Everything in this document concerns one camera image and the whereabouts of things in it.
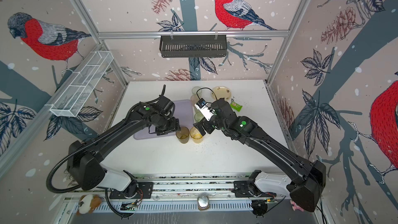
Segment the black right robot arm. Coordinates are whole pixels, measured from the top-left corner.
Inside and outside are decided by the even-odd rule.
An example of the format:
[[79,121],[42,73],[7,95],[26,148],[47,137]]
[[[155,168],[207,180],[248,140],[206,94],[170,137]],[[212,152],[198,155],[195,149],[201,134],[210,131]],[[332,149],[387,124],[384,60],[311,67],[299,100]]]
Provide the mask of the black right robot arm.
[[237,116],[223,98],[210,106],[207,106],[204,99],[200,99],[195,107],[204,116],[194,124],[202,135],[220,130],[231,140],[253,148],[290,178],[286,190],[299,207],[308,212],[316,210],[326,185],[326,167],[321,161],[311,162],[292,152],[249,117]]

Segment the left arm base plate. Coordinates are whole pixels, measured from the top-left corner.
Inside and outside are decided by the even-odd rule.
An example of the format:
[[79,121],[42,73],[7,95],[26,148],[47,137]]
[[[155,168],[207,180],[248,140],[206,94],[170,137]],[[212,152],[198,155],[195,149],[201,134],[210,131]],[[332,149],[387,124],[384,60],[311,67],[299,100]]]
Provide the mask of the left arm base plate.
[[117,191],[112,189],[110,192],[110,199],[124,200],[124,199],[150,199],[153,191],[154,183],[152,182],[137,182],[130,188],[124,191]]

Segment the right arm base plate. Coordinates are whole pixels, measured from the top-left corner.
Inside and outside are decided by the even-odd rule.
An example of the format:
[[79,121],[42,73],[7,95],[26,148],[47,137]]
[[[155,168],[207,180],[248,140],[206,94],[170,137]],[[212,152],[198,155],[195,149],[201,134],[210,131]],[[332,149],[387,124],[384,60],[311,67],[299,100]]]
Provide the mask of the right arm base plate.
[[277,197],[277,194],[274,192],[261,192],[253,183],[248,183],[245,180],[234,181],[231,192],[235,194],[236,198]]

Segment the amber yellow glass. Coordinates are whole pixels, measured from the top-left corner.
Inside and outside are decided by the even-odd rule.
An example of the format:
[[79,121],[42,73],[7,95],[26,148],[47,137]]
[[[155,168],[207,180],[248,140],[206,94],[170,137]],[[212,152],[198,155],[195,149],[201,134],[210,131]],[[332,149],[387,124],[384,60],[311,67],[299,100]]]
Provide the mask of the amber yellow glass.
[[192,127],[190,129],[190,137],[192,138],[193,142],[196,144],[199,144],[203,141],[203,136],[196,127]]

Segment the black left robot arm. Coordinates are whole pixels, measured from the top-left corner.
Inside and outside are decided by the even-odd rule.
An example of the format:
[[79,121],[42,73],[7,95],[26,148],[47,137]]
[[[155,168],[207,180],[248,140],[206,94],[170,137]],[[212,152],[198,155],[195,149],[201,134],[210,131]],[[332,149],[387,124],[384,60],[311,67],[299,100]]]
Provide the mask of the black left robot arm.
[[85,144],[73,143],[67,171],[82,190],[109,188],[124,191],[133,184],[127,171],[138,149],[131,144],[139,131],[154,127],[156,135],[166,135],[180,129],[174,115],[175,104],[165,97],[156,102],[139,102],[129,109],[115,126]]

